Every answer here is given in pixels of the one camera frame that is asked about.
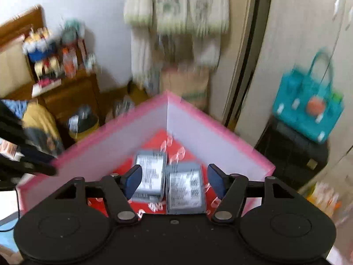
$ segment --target black cable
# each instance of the black cable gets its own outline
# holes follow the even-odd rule
[[[16,187],[15,187],[15,191],[16,191],[16,199],[17,199],[18,219],[20,219],[20,202],[19,202],[19,199],[18,199],[18,192],[17,192]],[[15,228],[15,226],[16,226],[16,224],[10,229],[0,230],[0,233],[9,232],[9,231],[13,230]]]

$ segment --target orange bottle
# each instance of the orange bottle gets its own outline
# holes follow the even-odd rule
[[[67,48],[62,49],[62,63],[64,64],[65,75],[68,78],[74,78],[76,75],[75,64],[72,55]]]

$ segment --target white wall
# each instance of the white wall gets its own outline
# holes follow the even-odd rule
[[[0,0],[0,24],[20,12],[40,4],[49,28],[61,17],[77,18],[87,27],[86,45],[102,65],[98,75],[101,90],[125,85],[131,76],[131,35],[124,25],[124,0]]]
[[[253,15],[251,0],[229,0],[229,2],[229,33],[222,38],[220,62],[212,76],[210,87],[209,113],[219,121],[225,121],[228,115],[225,108],[233,99],[232,85],[236,85],[239,80]]]

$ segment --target gray package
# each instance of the gray package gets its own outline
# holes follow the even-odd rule
[[[202,168],[195,162],[167,166],[167,214],[197,214],[206,211]]]
[[[142,180],[131,200],[144,203],[161,202],[164,195],[167,155],[153,150],[141,150],[135,163],[142,167]]]

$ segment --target brown paper bag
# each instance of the brown paper bag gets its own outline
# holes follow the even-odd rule
[[[166,68],[160,76],[160,91],[180,96],[200,110],[207,108],[210,73],[208,68]]]

